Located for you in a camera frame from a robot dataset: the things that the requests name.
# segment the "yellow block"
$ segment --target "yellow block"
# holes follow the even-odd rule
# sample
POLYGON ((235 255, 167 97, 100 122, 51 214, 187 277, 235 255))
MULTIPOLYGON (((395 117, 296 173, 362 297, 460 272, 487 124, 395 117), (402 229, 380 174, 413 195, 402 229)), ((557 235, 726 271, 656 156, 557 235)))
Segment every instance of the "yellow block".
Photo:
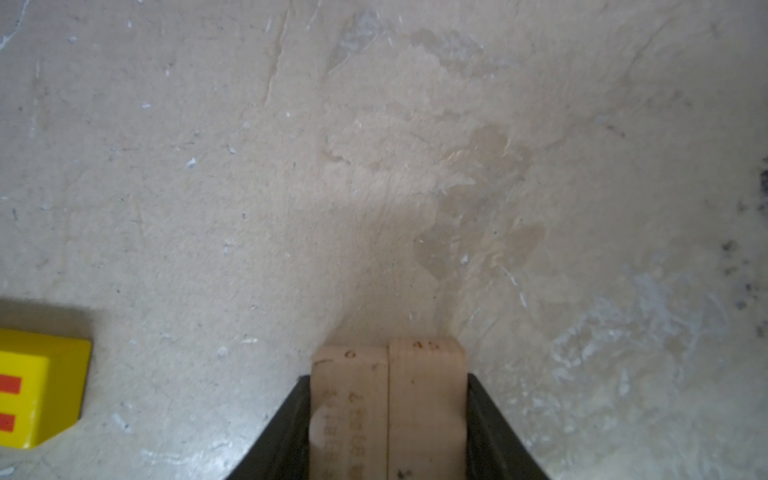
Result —
POLYGON ((30 449, 74 425, 91 343, 0 329, 0 446, 30 449))

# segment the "scratch mark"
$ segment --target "scratch mark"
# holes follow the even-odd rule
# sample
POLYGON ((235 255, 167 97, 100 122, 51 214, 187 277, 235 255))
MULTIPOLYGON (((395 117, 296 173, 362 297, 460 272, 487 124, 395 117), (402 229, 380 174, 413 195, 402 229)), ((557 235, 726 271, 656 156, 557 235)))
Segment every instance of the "scratch mark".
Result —
POLYGON ((10 35, 3 35, 2 41, 0 41, 0 51, 5 47, 5 45, 11 41, 11 38, 13 38, 14 35, 16 35, 16 32, 22 27, 22 22, 24 21, 24 15, 27 13, 27 5, 29 5, 29 0, 24 0, 24 5, 22 5, 22 11, 18 14, 18 20, 16 20, 16 25, 13 28, 13 31, 10 35))
POLYGON ((662 30, 664 30, 667 25, 669 25, 669 22, 672 22, 673 17, 669 17, 659 28, 656 29, 656 31, 648 38, 648 41, 645 42, 645 45, 640 47, 634 54, 634 57, 632 58, 632 61, 629 64, 629 67, 627 67, 626 73, 624 75, 629 75, 632 68, 635 66, 636 63, 640 61, 640 59, 643 57, 643 53, 645 53, 646 49, 650 47, 650 44, 654 43, 654 40, 656 37, 661 33, 662 30))
POLYGON ((320 5, 323 3, 323 0, 317 0, 317 5, 315 5, 315 12, 312 13, 312 18, 310 18, 310 23, 306 24, 306 30, 310 30, 310 26, 312 22, 315 21, 315 17, 317 16, 317 11, 320 10, 320 5))
POLYGON ((283 13, 283 20, 280 22, 280 33, 277 35, 275 41, 275 48, 272 52, 272 64, 270 65, 270 74, 266 78, 266 93, 264 94, 264 106, 270 101, 272 95, 272 81, 277 75, 277 68, 280 65, 280 57, 283 55, 283 43, 285 42, 286 31, 288 30, 288 12, 290 8, 287 8, 283 13))
POLYGON ((499 266, 501 267, 502 270, 504 270, 504 273, 506 273, 509 279, 512 281, 512 285, 518 286, 518 281, 515 280, 515 277, 512 276, 511 273, 509 273, 509 270, 505 269, 503 265, 499 265, 499 266))
POLYGON ((134 431, 131 429, 131 427, 123 421, 123 419, 120 417, 119 413, 113 413, 110 418, 112 419, 112 422, 120 427, 120 430, 126 433, 133 433, 134 431))

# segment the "crack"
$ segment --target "crack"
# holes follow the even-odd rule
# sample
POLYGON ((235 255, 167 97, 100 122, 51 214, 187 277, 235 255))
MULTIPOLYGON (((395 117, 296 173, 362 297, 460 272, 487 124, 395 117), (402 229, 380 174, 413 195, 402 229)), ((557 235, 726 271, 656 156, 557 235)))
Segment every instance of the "crack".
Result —
POLYGON ((22 5, 22 11, 18 14, 18 20, 16 21, 16 25, 13 28, 13 31, 10 35, 3 35, 2 41, 0 41, 0 51, 5 47, 5 45, 11 41, 11 38, 13 38, 14 35, 16 35, 16 32, 22 27, 22 22, 24 21, 24 15, 27 13, 27 5, 29 5, 29 0, 24 0, 24 5, 22 5))
POLYGON ((312 13, 312 18, 310 18, 310 23, 306 24, 306 30, 310 30, 310 26, 312 25, 312 22, 315 21, 315 17, 317 16, 317 11, 320 10, 320 4, 322 4, 323 0, 317 0, 317 5, 315 6, 315 12, 312 13))
POLYGON ((283 20, 280 22, 280 32, 277 34, 275 48, 272 53, 272 64, 270 65, 270 74, 266 79, 266 92, 264 93, 264 106, 269 103, 272 95, 272 81, 277 75, 277 68, 280 65, 280 57, 283 56, 283 43, 285 42, 286 31, 288 30, 288 12, 290 7, 283 13, 283 20))
POLYGON ((643 57, 643 53, 645 53, 647 48, 650 47, 650 44, 654 43, 656 37, 661 33, 662 30, 667 27, 667 25, 669 25, 669 22, 672 22, 673 18, 674 17, 669 17, 663 24, 661 24, 661 26, 657 28, 656 31, 648 38, 648 41, 646 41, 645 44, 635 52, 632 61, 627 67, 627 71, 624 73, 624 76, 628 76, 630 74, 630 71, 632 71, 632 68, 635 66, 635 64, 638 63, 643 57))

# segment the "scuff mark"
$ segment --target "scuff mark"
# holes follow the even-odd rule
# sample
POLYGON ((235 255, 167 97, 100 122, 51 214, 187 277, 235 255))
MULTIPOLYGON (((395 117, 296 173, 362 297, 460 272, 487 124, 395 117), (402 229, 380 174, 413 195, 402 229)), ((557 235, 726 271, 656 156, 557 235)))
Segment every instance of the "scuff mark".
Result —
POLYGON ((627 396, 629 388, 629 373, 627 373, 627 369, 622 369, 621 378, 619 379, 619 396, 627 396))
POLYGON ((122 430, 125 433, 133 433, 133 429, 120 417, 120 414, 115 412, 110 417, 112 419, 112 422, 120 427, 120 430, 122 430))
POLYGON ((29 0, 24 0, 24 4, 22 5, 22 11, 18 14, 18 20, 16 20, 16 24, 14 25, 13 31, 10 33, 10 35, 3 35, 2 41, 0 41, 0 51, 8 44, 9 41, 11 41, 11 38, 16 35, 18 30, 22 27, 22 22, 24 21, 24 15, 27 13, 27 6, 29 5, 29 0))
POLYGON ((286 8, 283 13, 283 19, 280 21, 280 32, 277 34, 277 40, 275 41, 275 47, 272 51, 272 64, 270 65, 270 73, 266 77, 266 92, 264 93, 264 106, 269 103, 272 95, 272 82, 277 75, 277 68, 280 66, 280 57, 283 55, 283 43, 285 42, 286 32, 288 31, 288 12, 290 8, 286 8))

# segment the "white residue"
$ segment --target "white residue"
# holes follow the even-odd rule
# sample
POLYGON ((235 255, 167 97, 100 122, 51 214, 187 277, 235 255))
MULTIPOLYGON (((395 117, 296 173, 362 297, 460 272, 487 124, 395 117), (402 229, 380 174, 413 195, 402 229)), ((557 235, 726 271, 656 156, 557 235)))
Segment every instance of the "white residue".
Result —
POLYGON ((627 373, 627 369, 622 369, 619 379, 619 396, 626 396, 629 393, 629 388, 629 373, 627 373))
POLYGON ((134 431, 131 429, 130 426, 126 422, 123 421, 123 419, 120 417, 119 413, 113 413, 110 417, 112 419, 112 422, 120 427, 120 430, 126 433, 133 433, 134 431))
POLYGON ((183 457, 181 455, 173 455, 170 453, 156 453, 156 452, 150 452, 149 450, 143 450, 143 449, 141 450, 141 458, 143 458, 144 461, 150 462, 152 464, 163 462, 169 465, 184 465, 186 463, 196 460, 200 456, 201 454, 183 457))
POLYGON ((22 11, 21 13, 18 14, 18 19, 16 20, 16 24, 13 28, 13 31, 8 35, 2 36, 2 41, 0 41, 0 51, 2 51, 2 49, 5 47, 5 44, 11 41, 11 38, 13 38, 13 36, 16 35, 16 32, 22 27, 22 22, 24 21, 24 15, 27 13, 27 5, 29 5, 29 0, 24 0, 24 4, 22 5, 22 11))
POLYGON ((518 286, 518 281, 515 280, 515 277, 511 273, 509 273, 509 270, 505 269, 503 265, 499 266, 502 268, 502 270, 504 270, 504 273, 506 273, 509 279, 512 281, 512 285, 518 286))
POLYGON ((608 417, 605 419, 605 423, 603 423, 603 432, 607 432, 608 430, 612 430, 616 425, 619 424, 619 421, 616 420, 615 417, 608 417))
POLYGON ((230 254, 230 249, 232 247, 237 247, 237 244, 233 243, 232 240, 224 241, 224 247, 221 249, 221 252, 224 254, 225 257, 230 254))

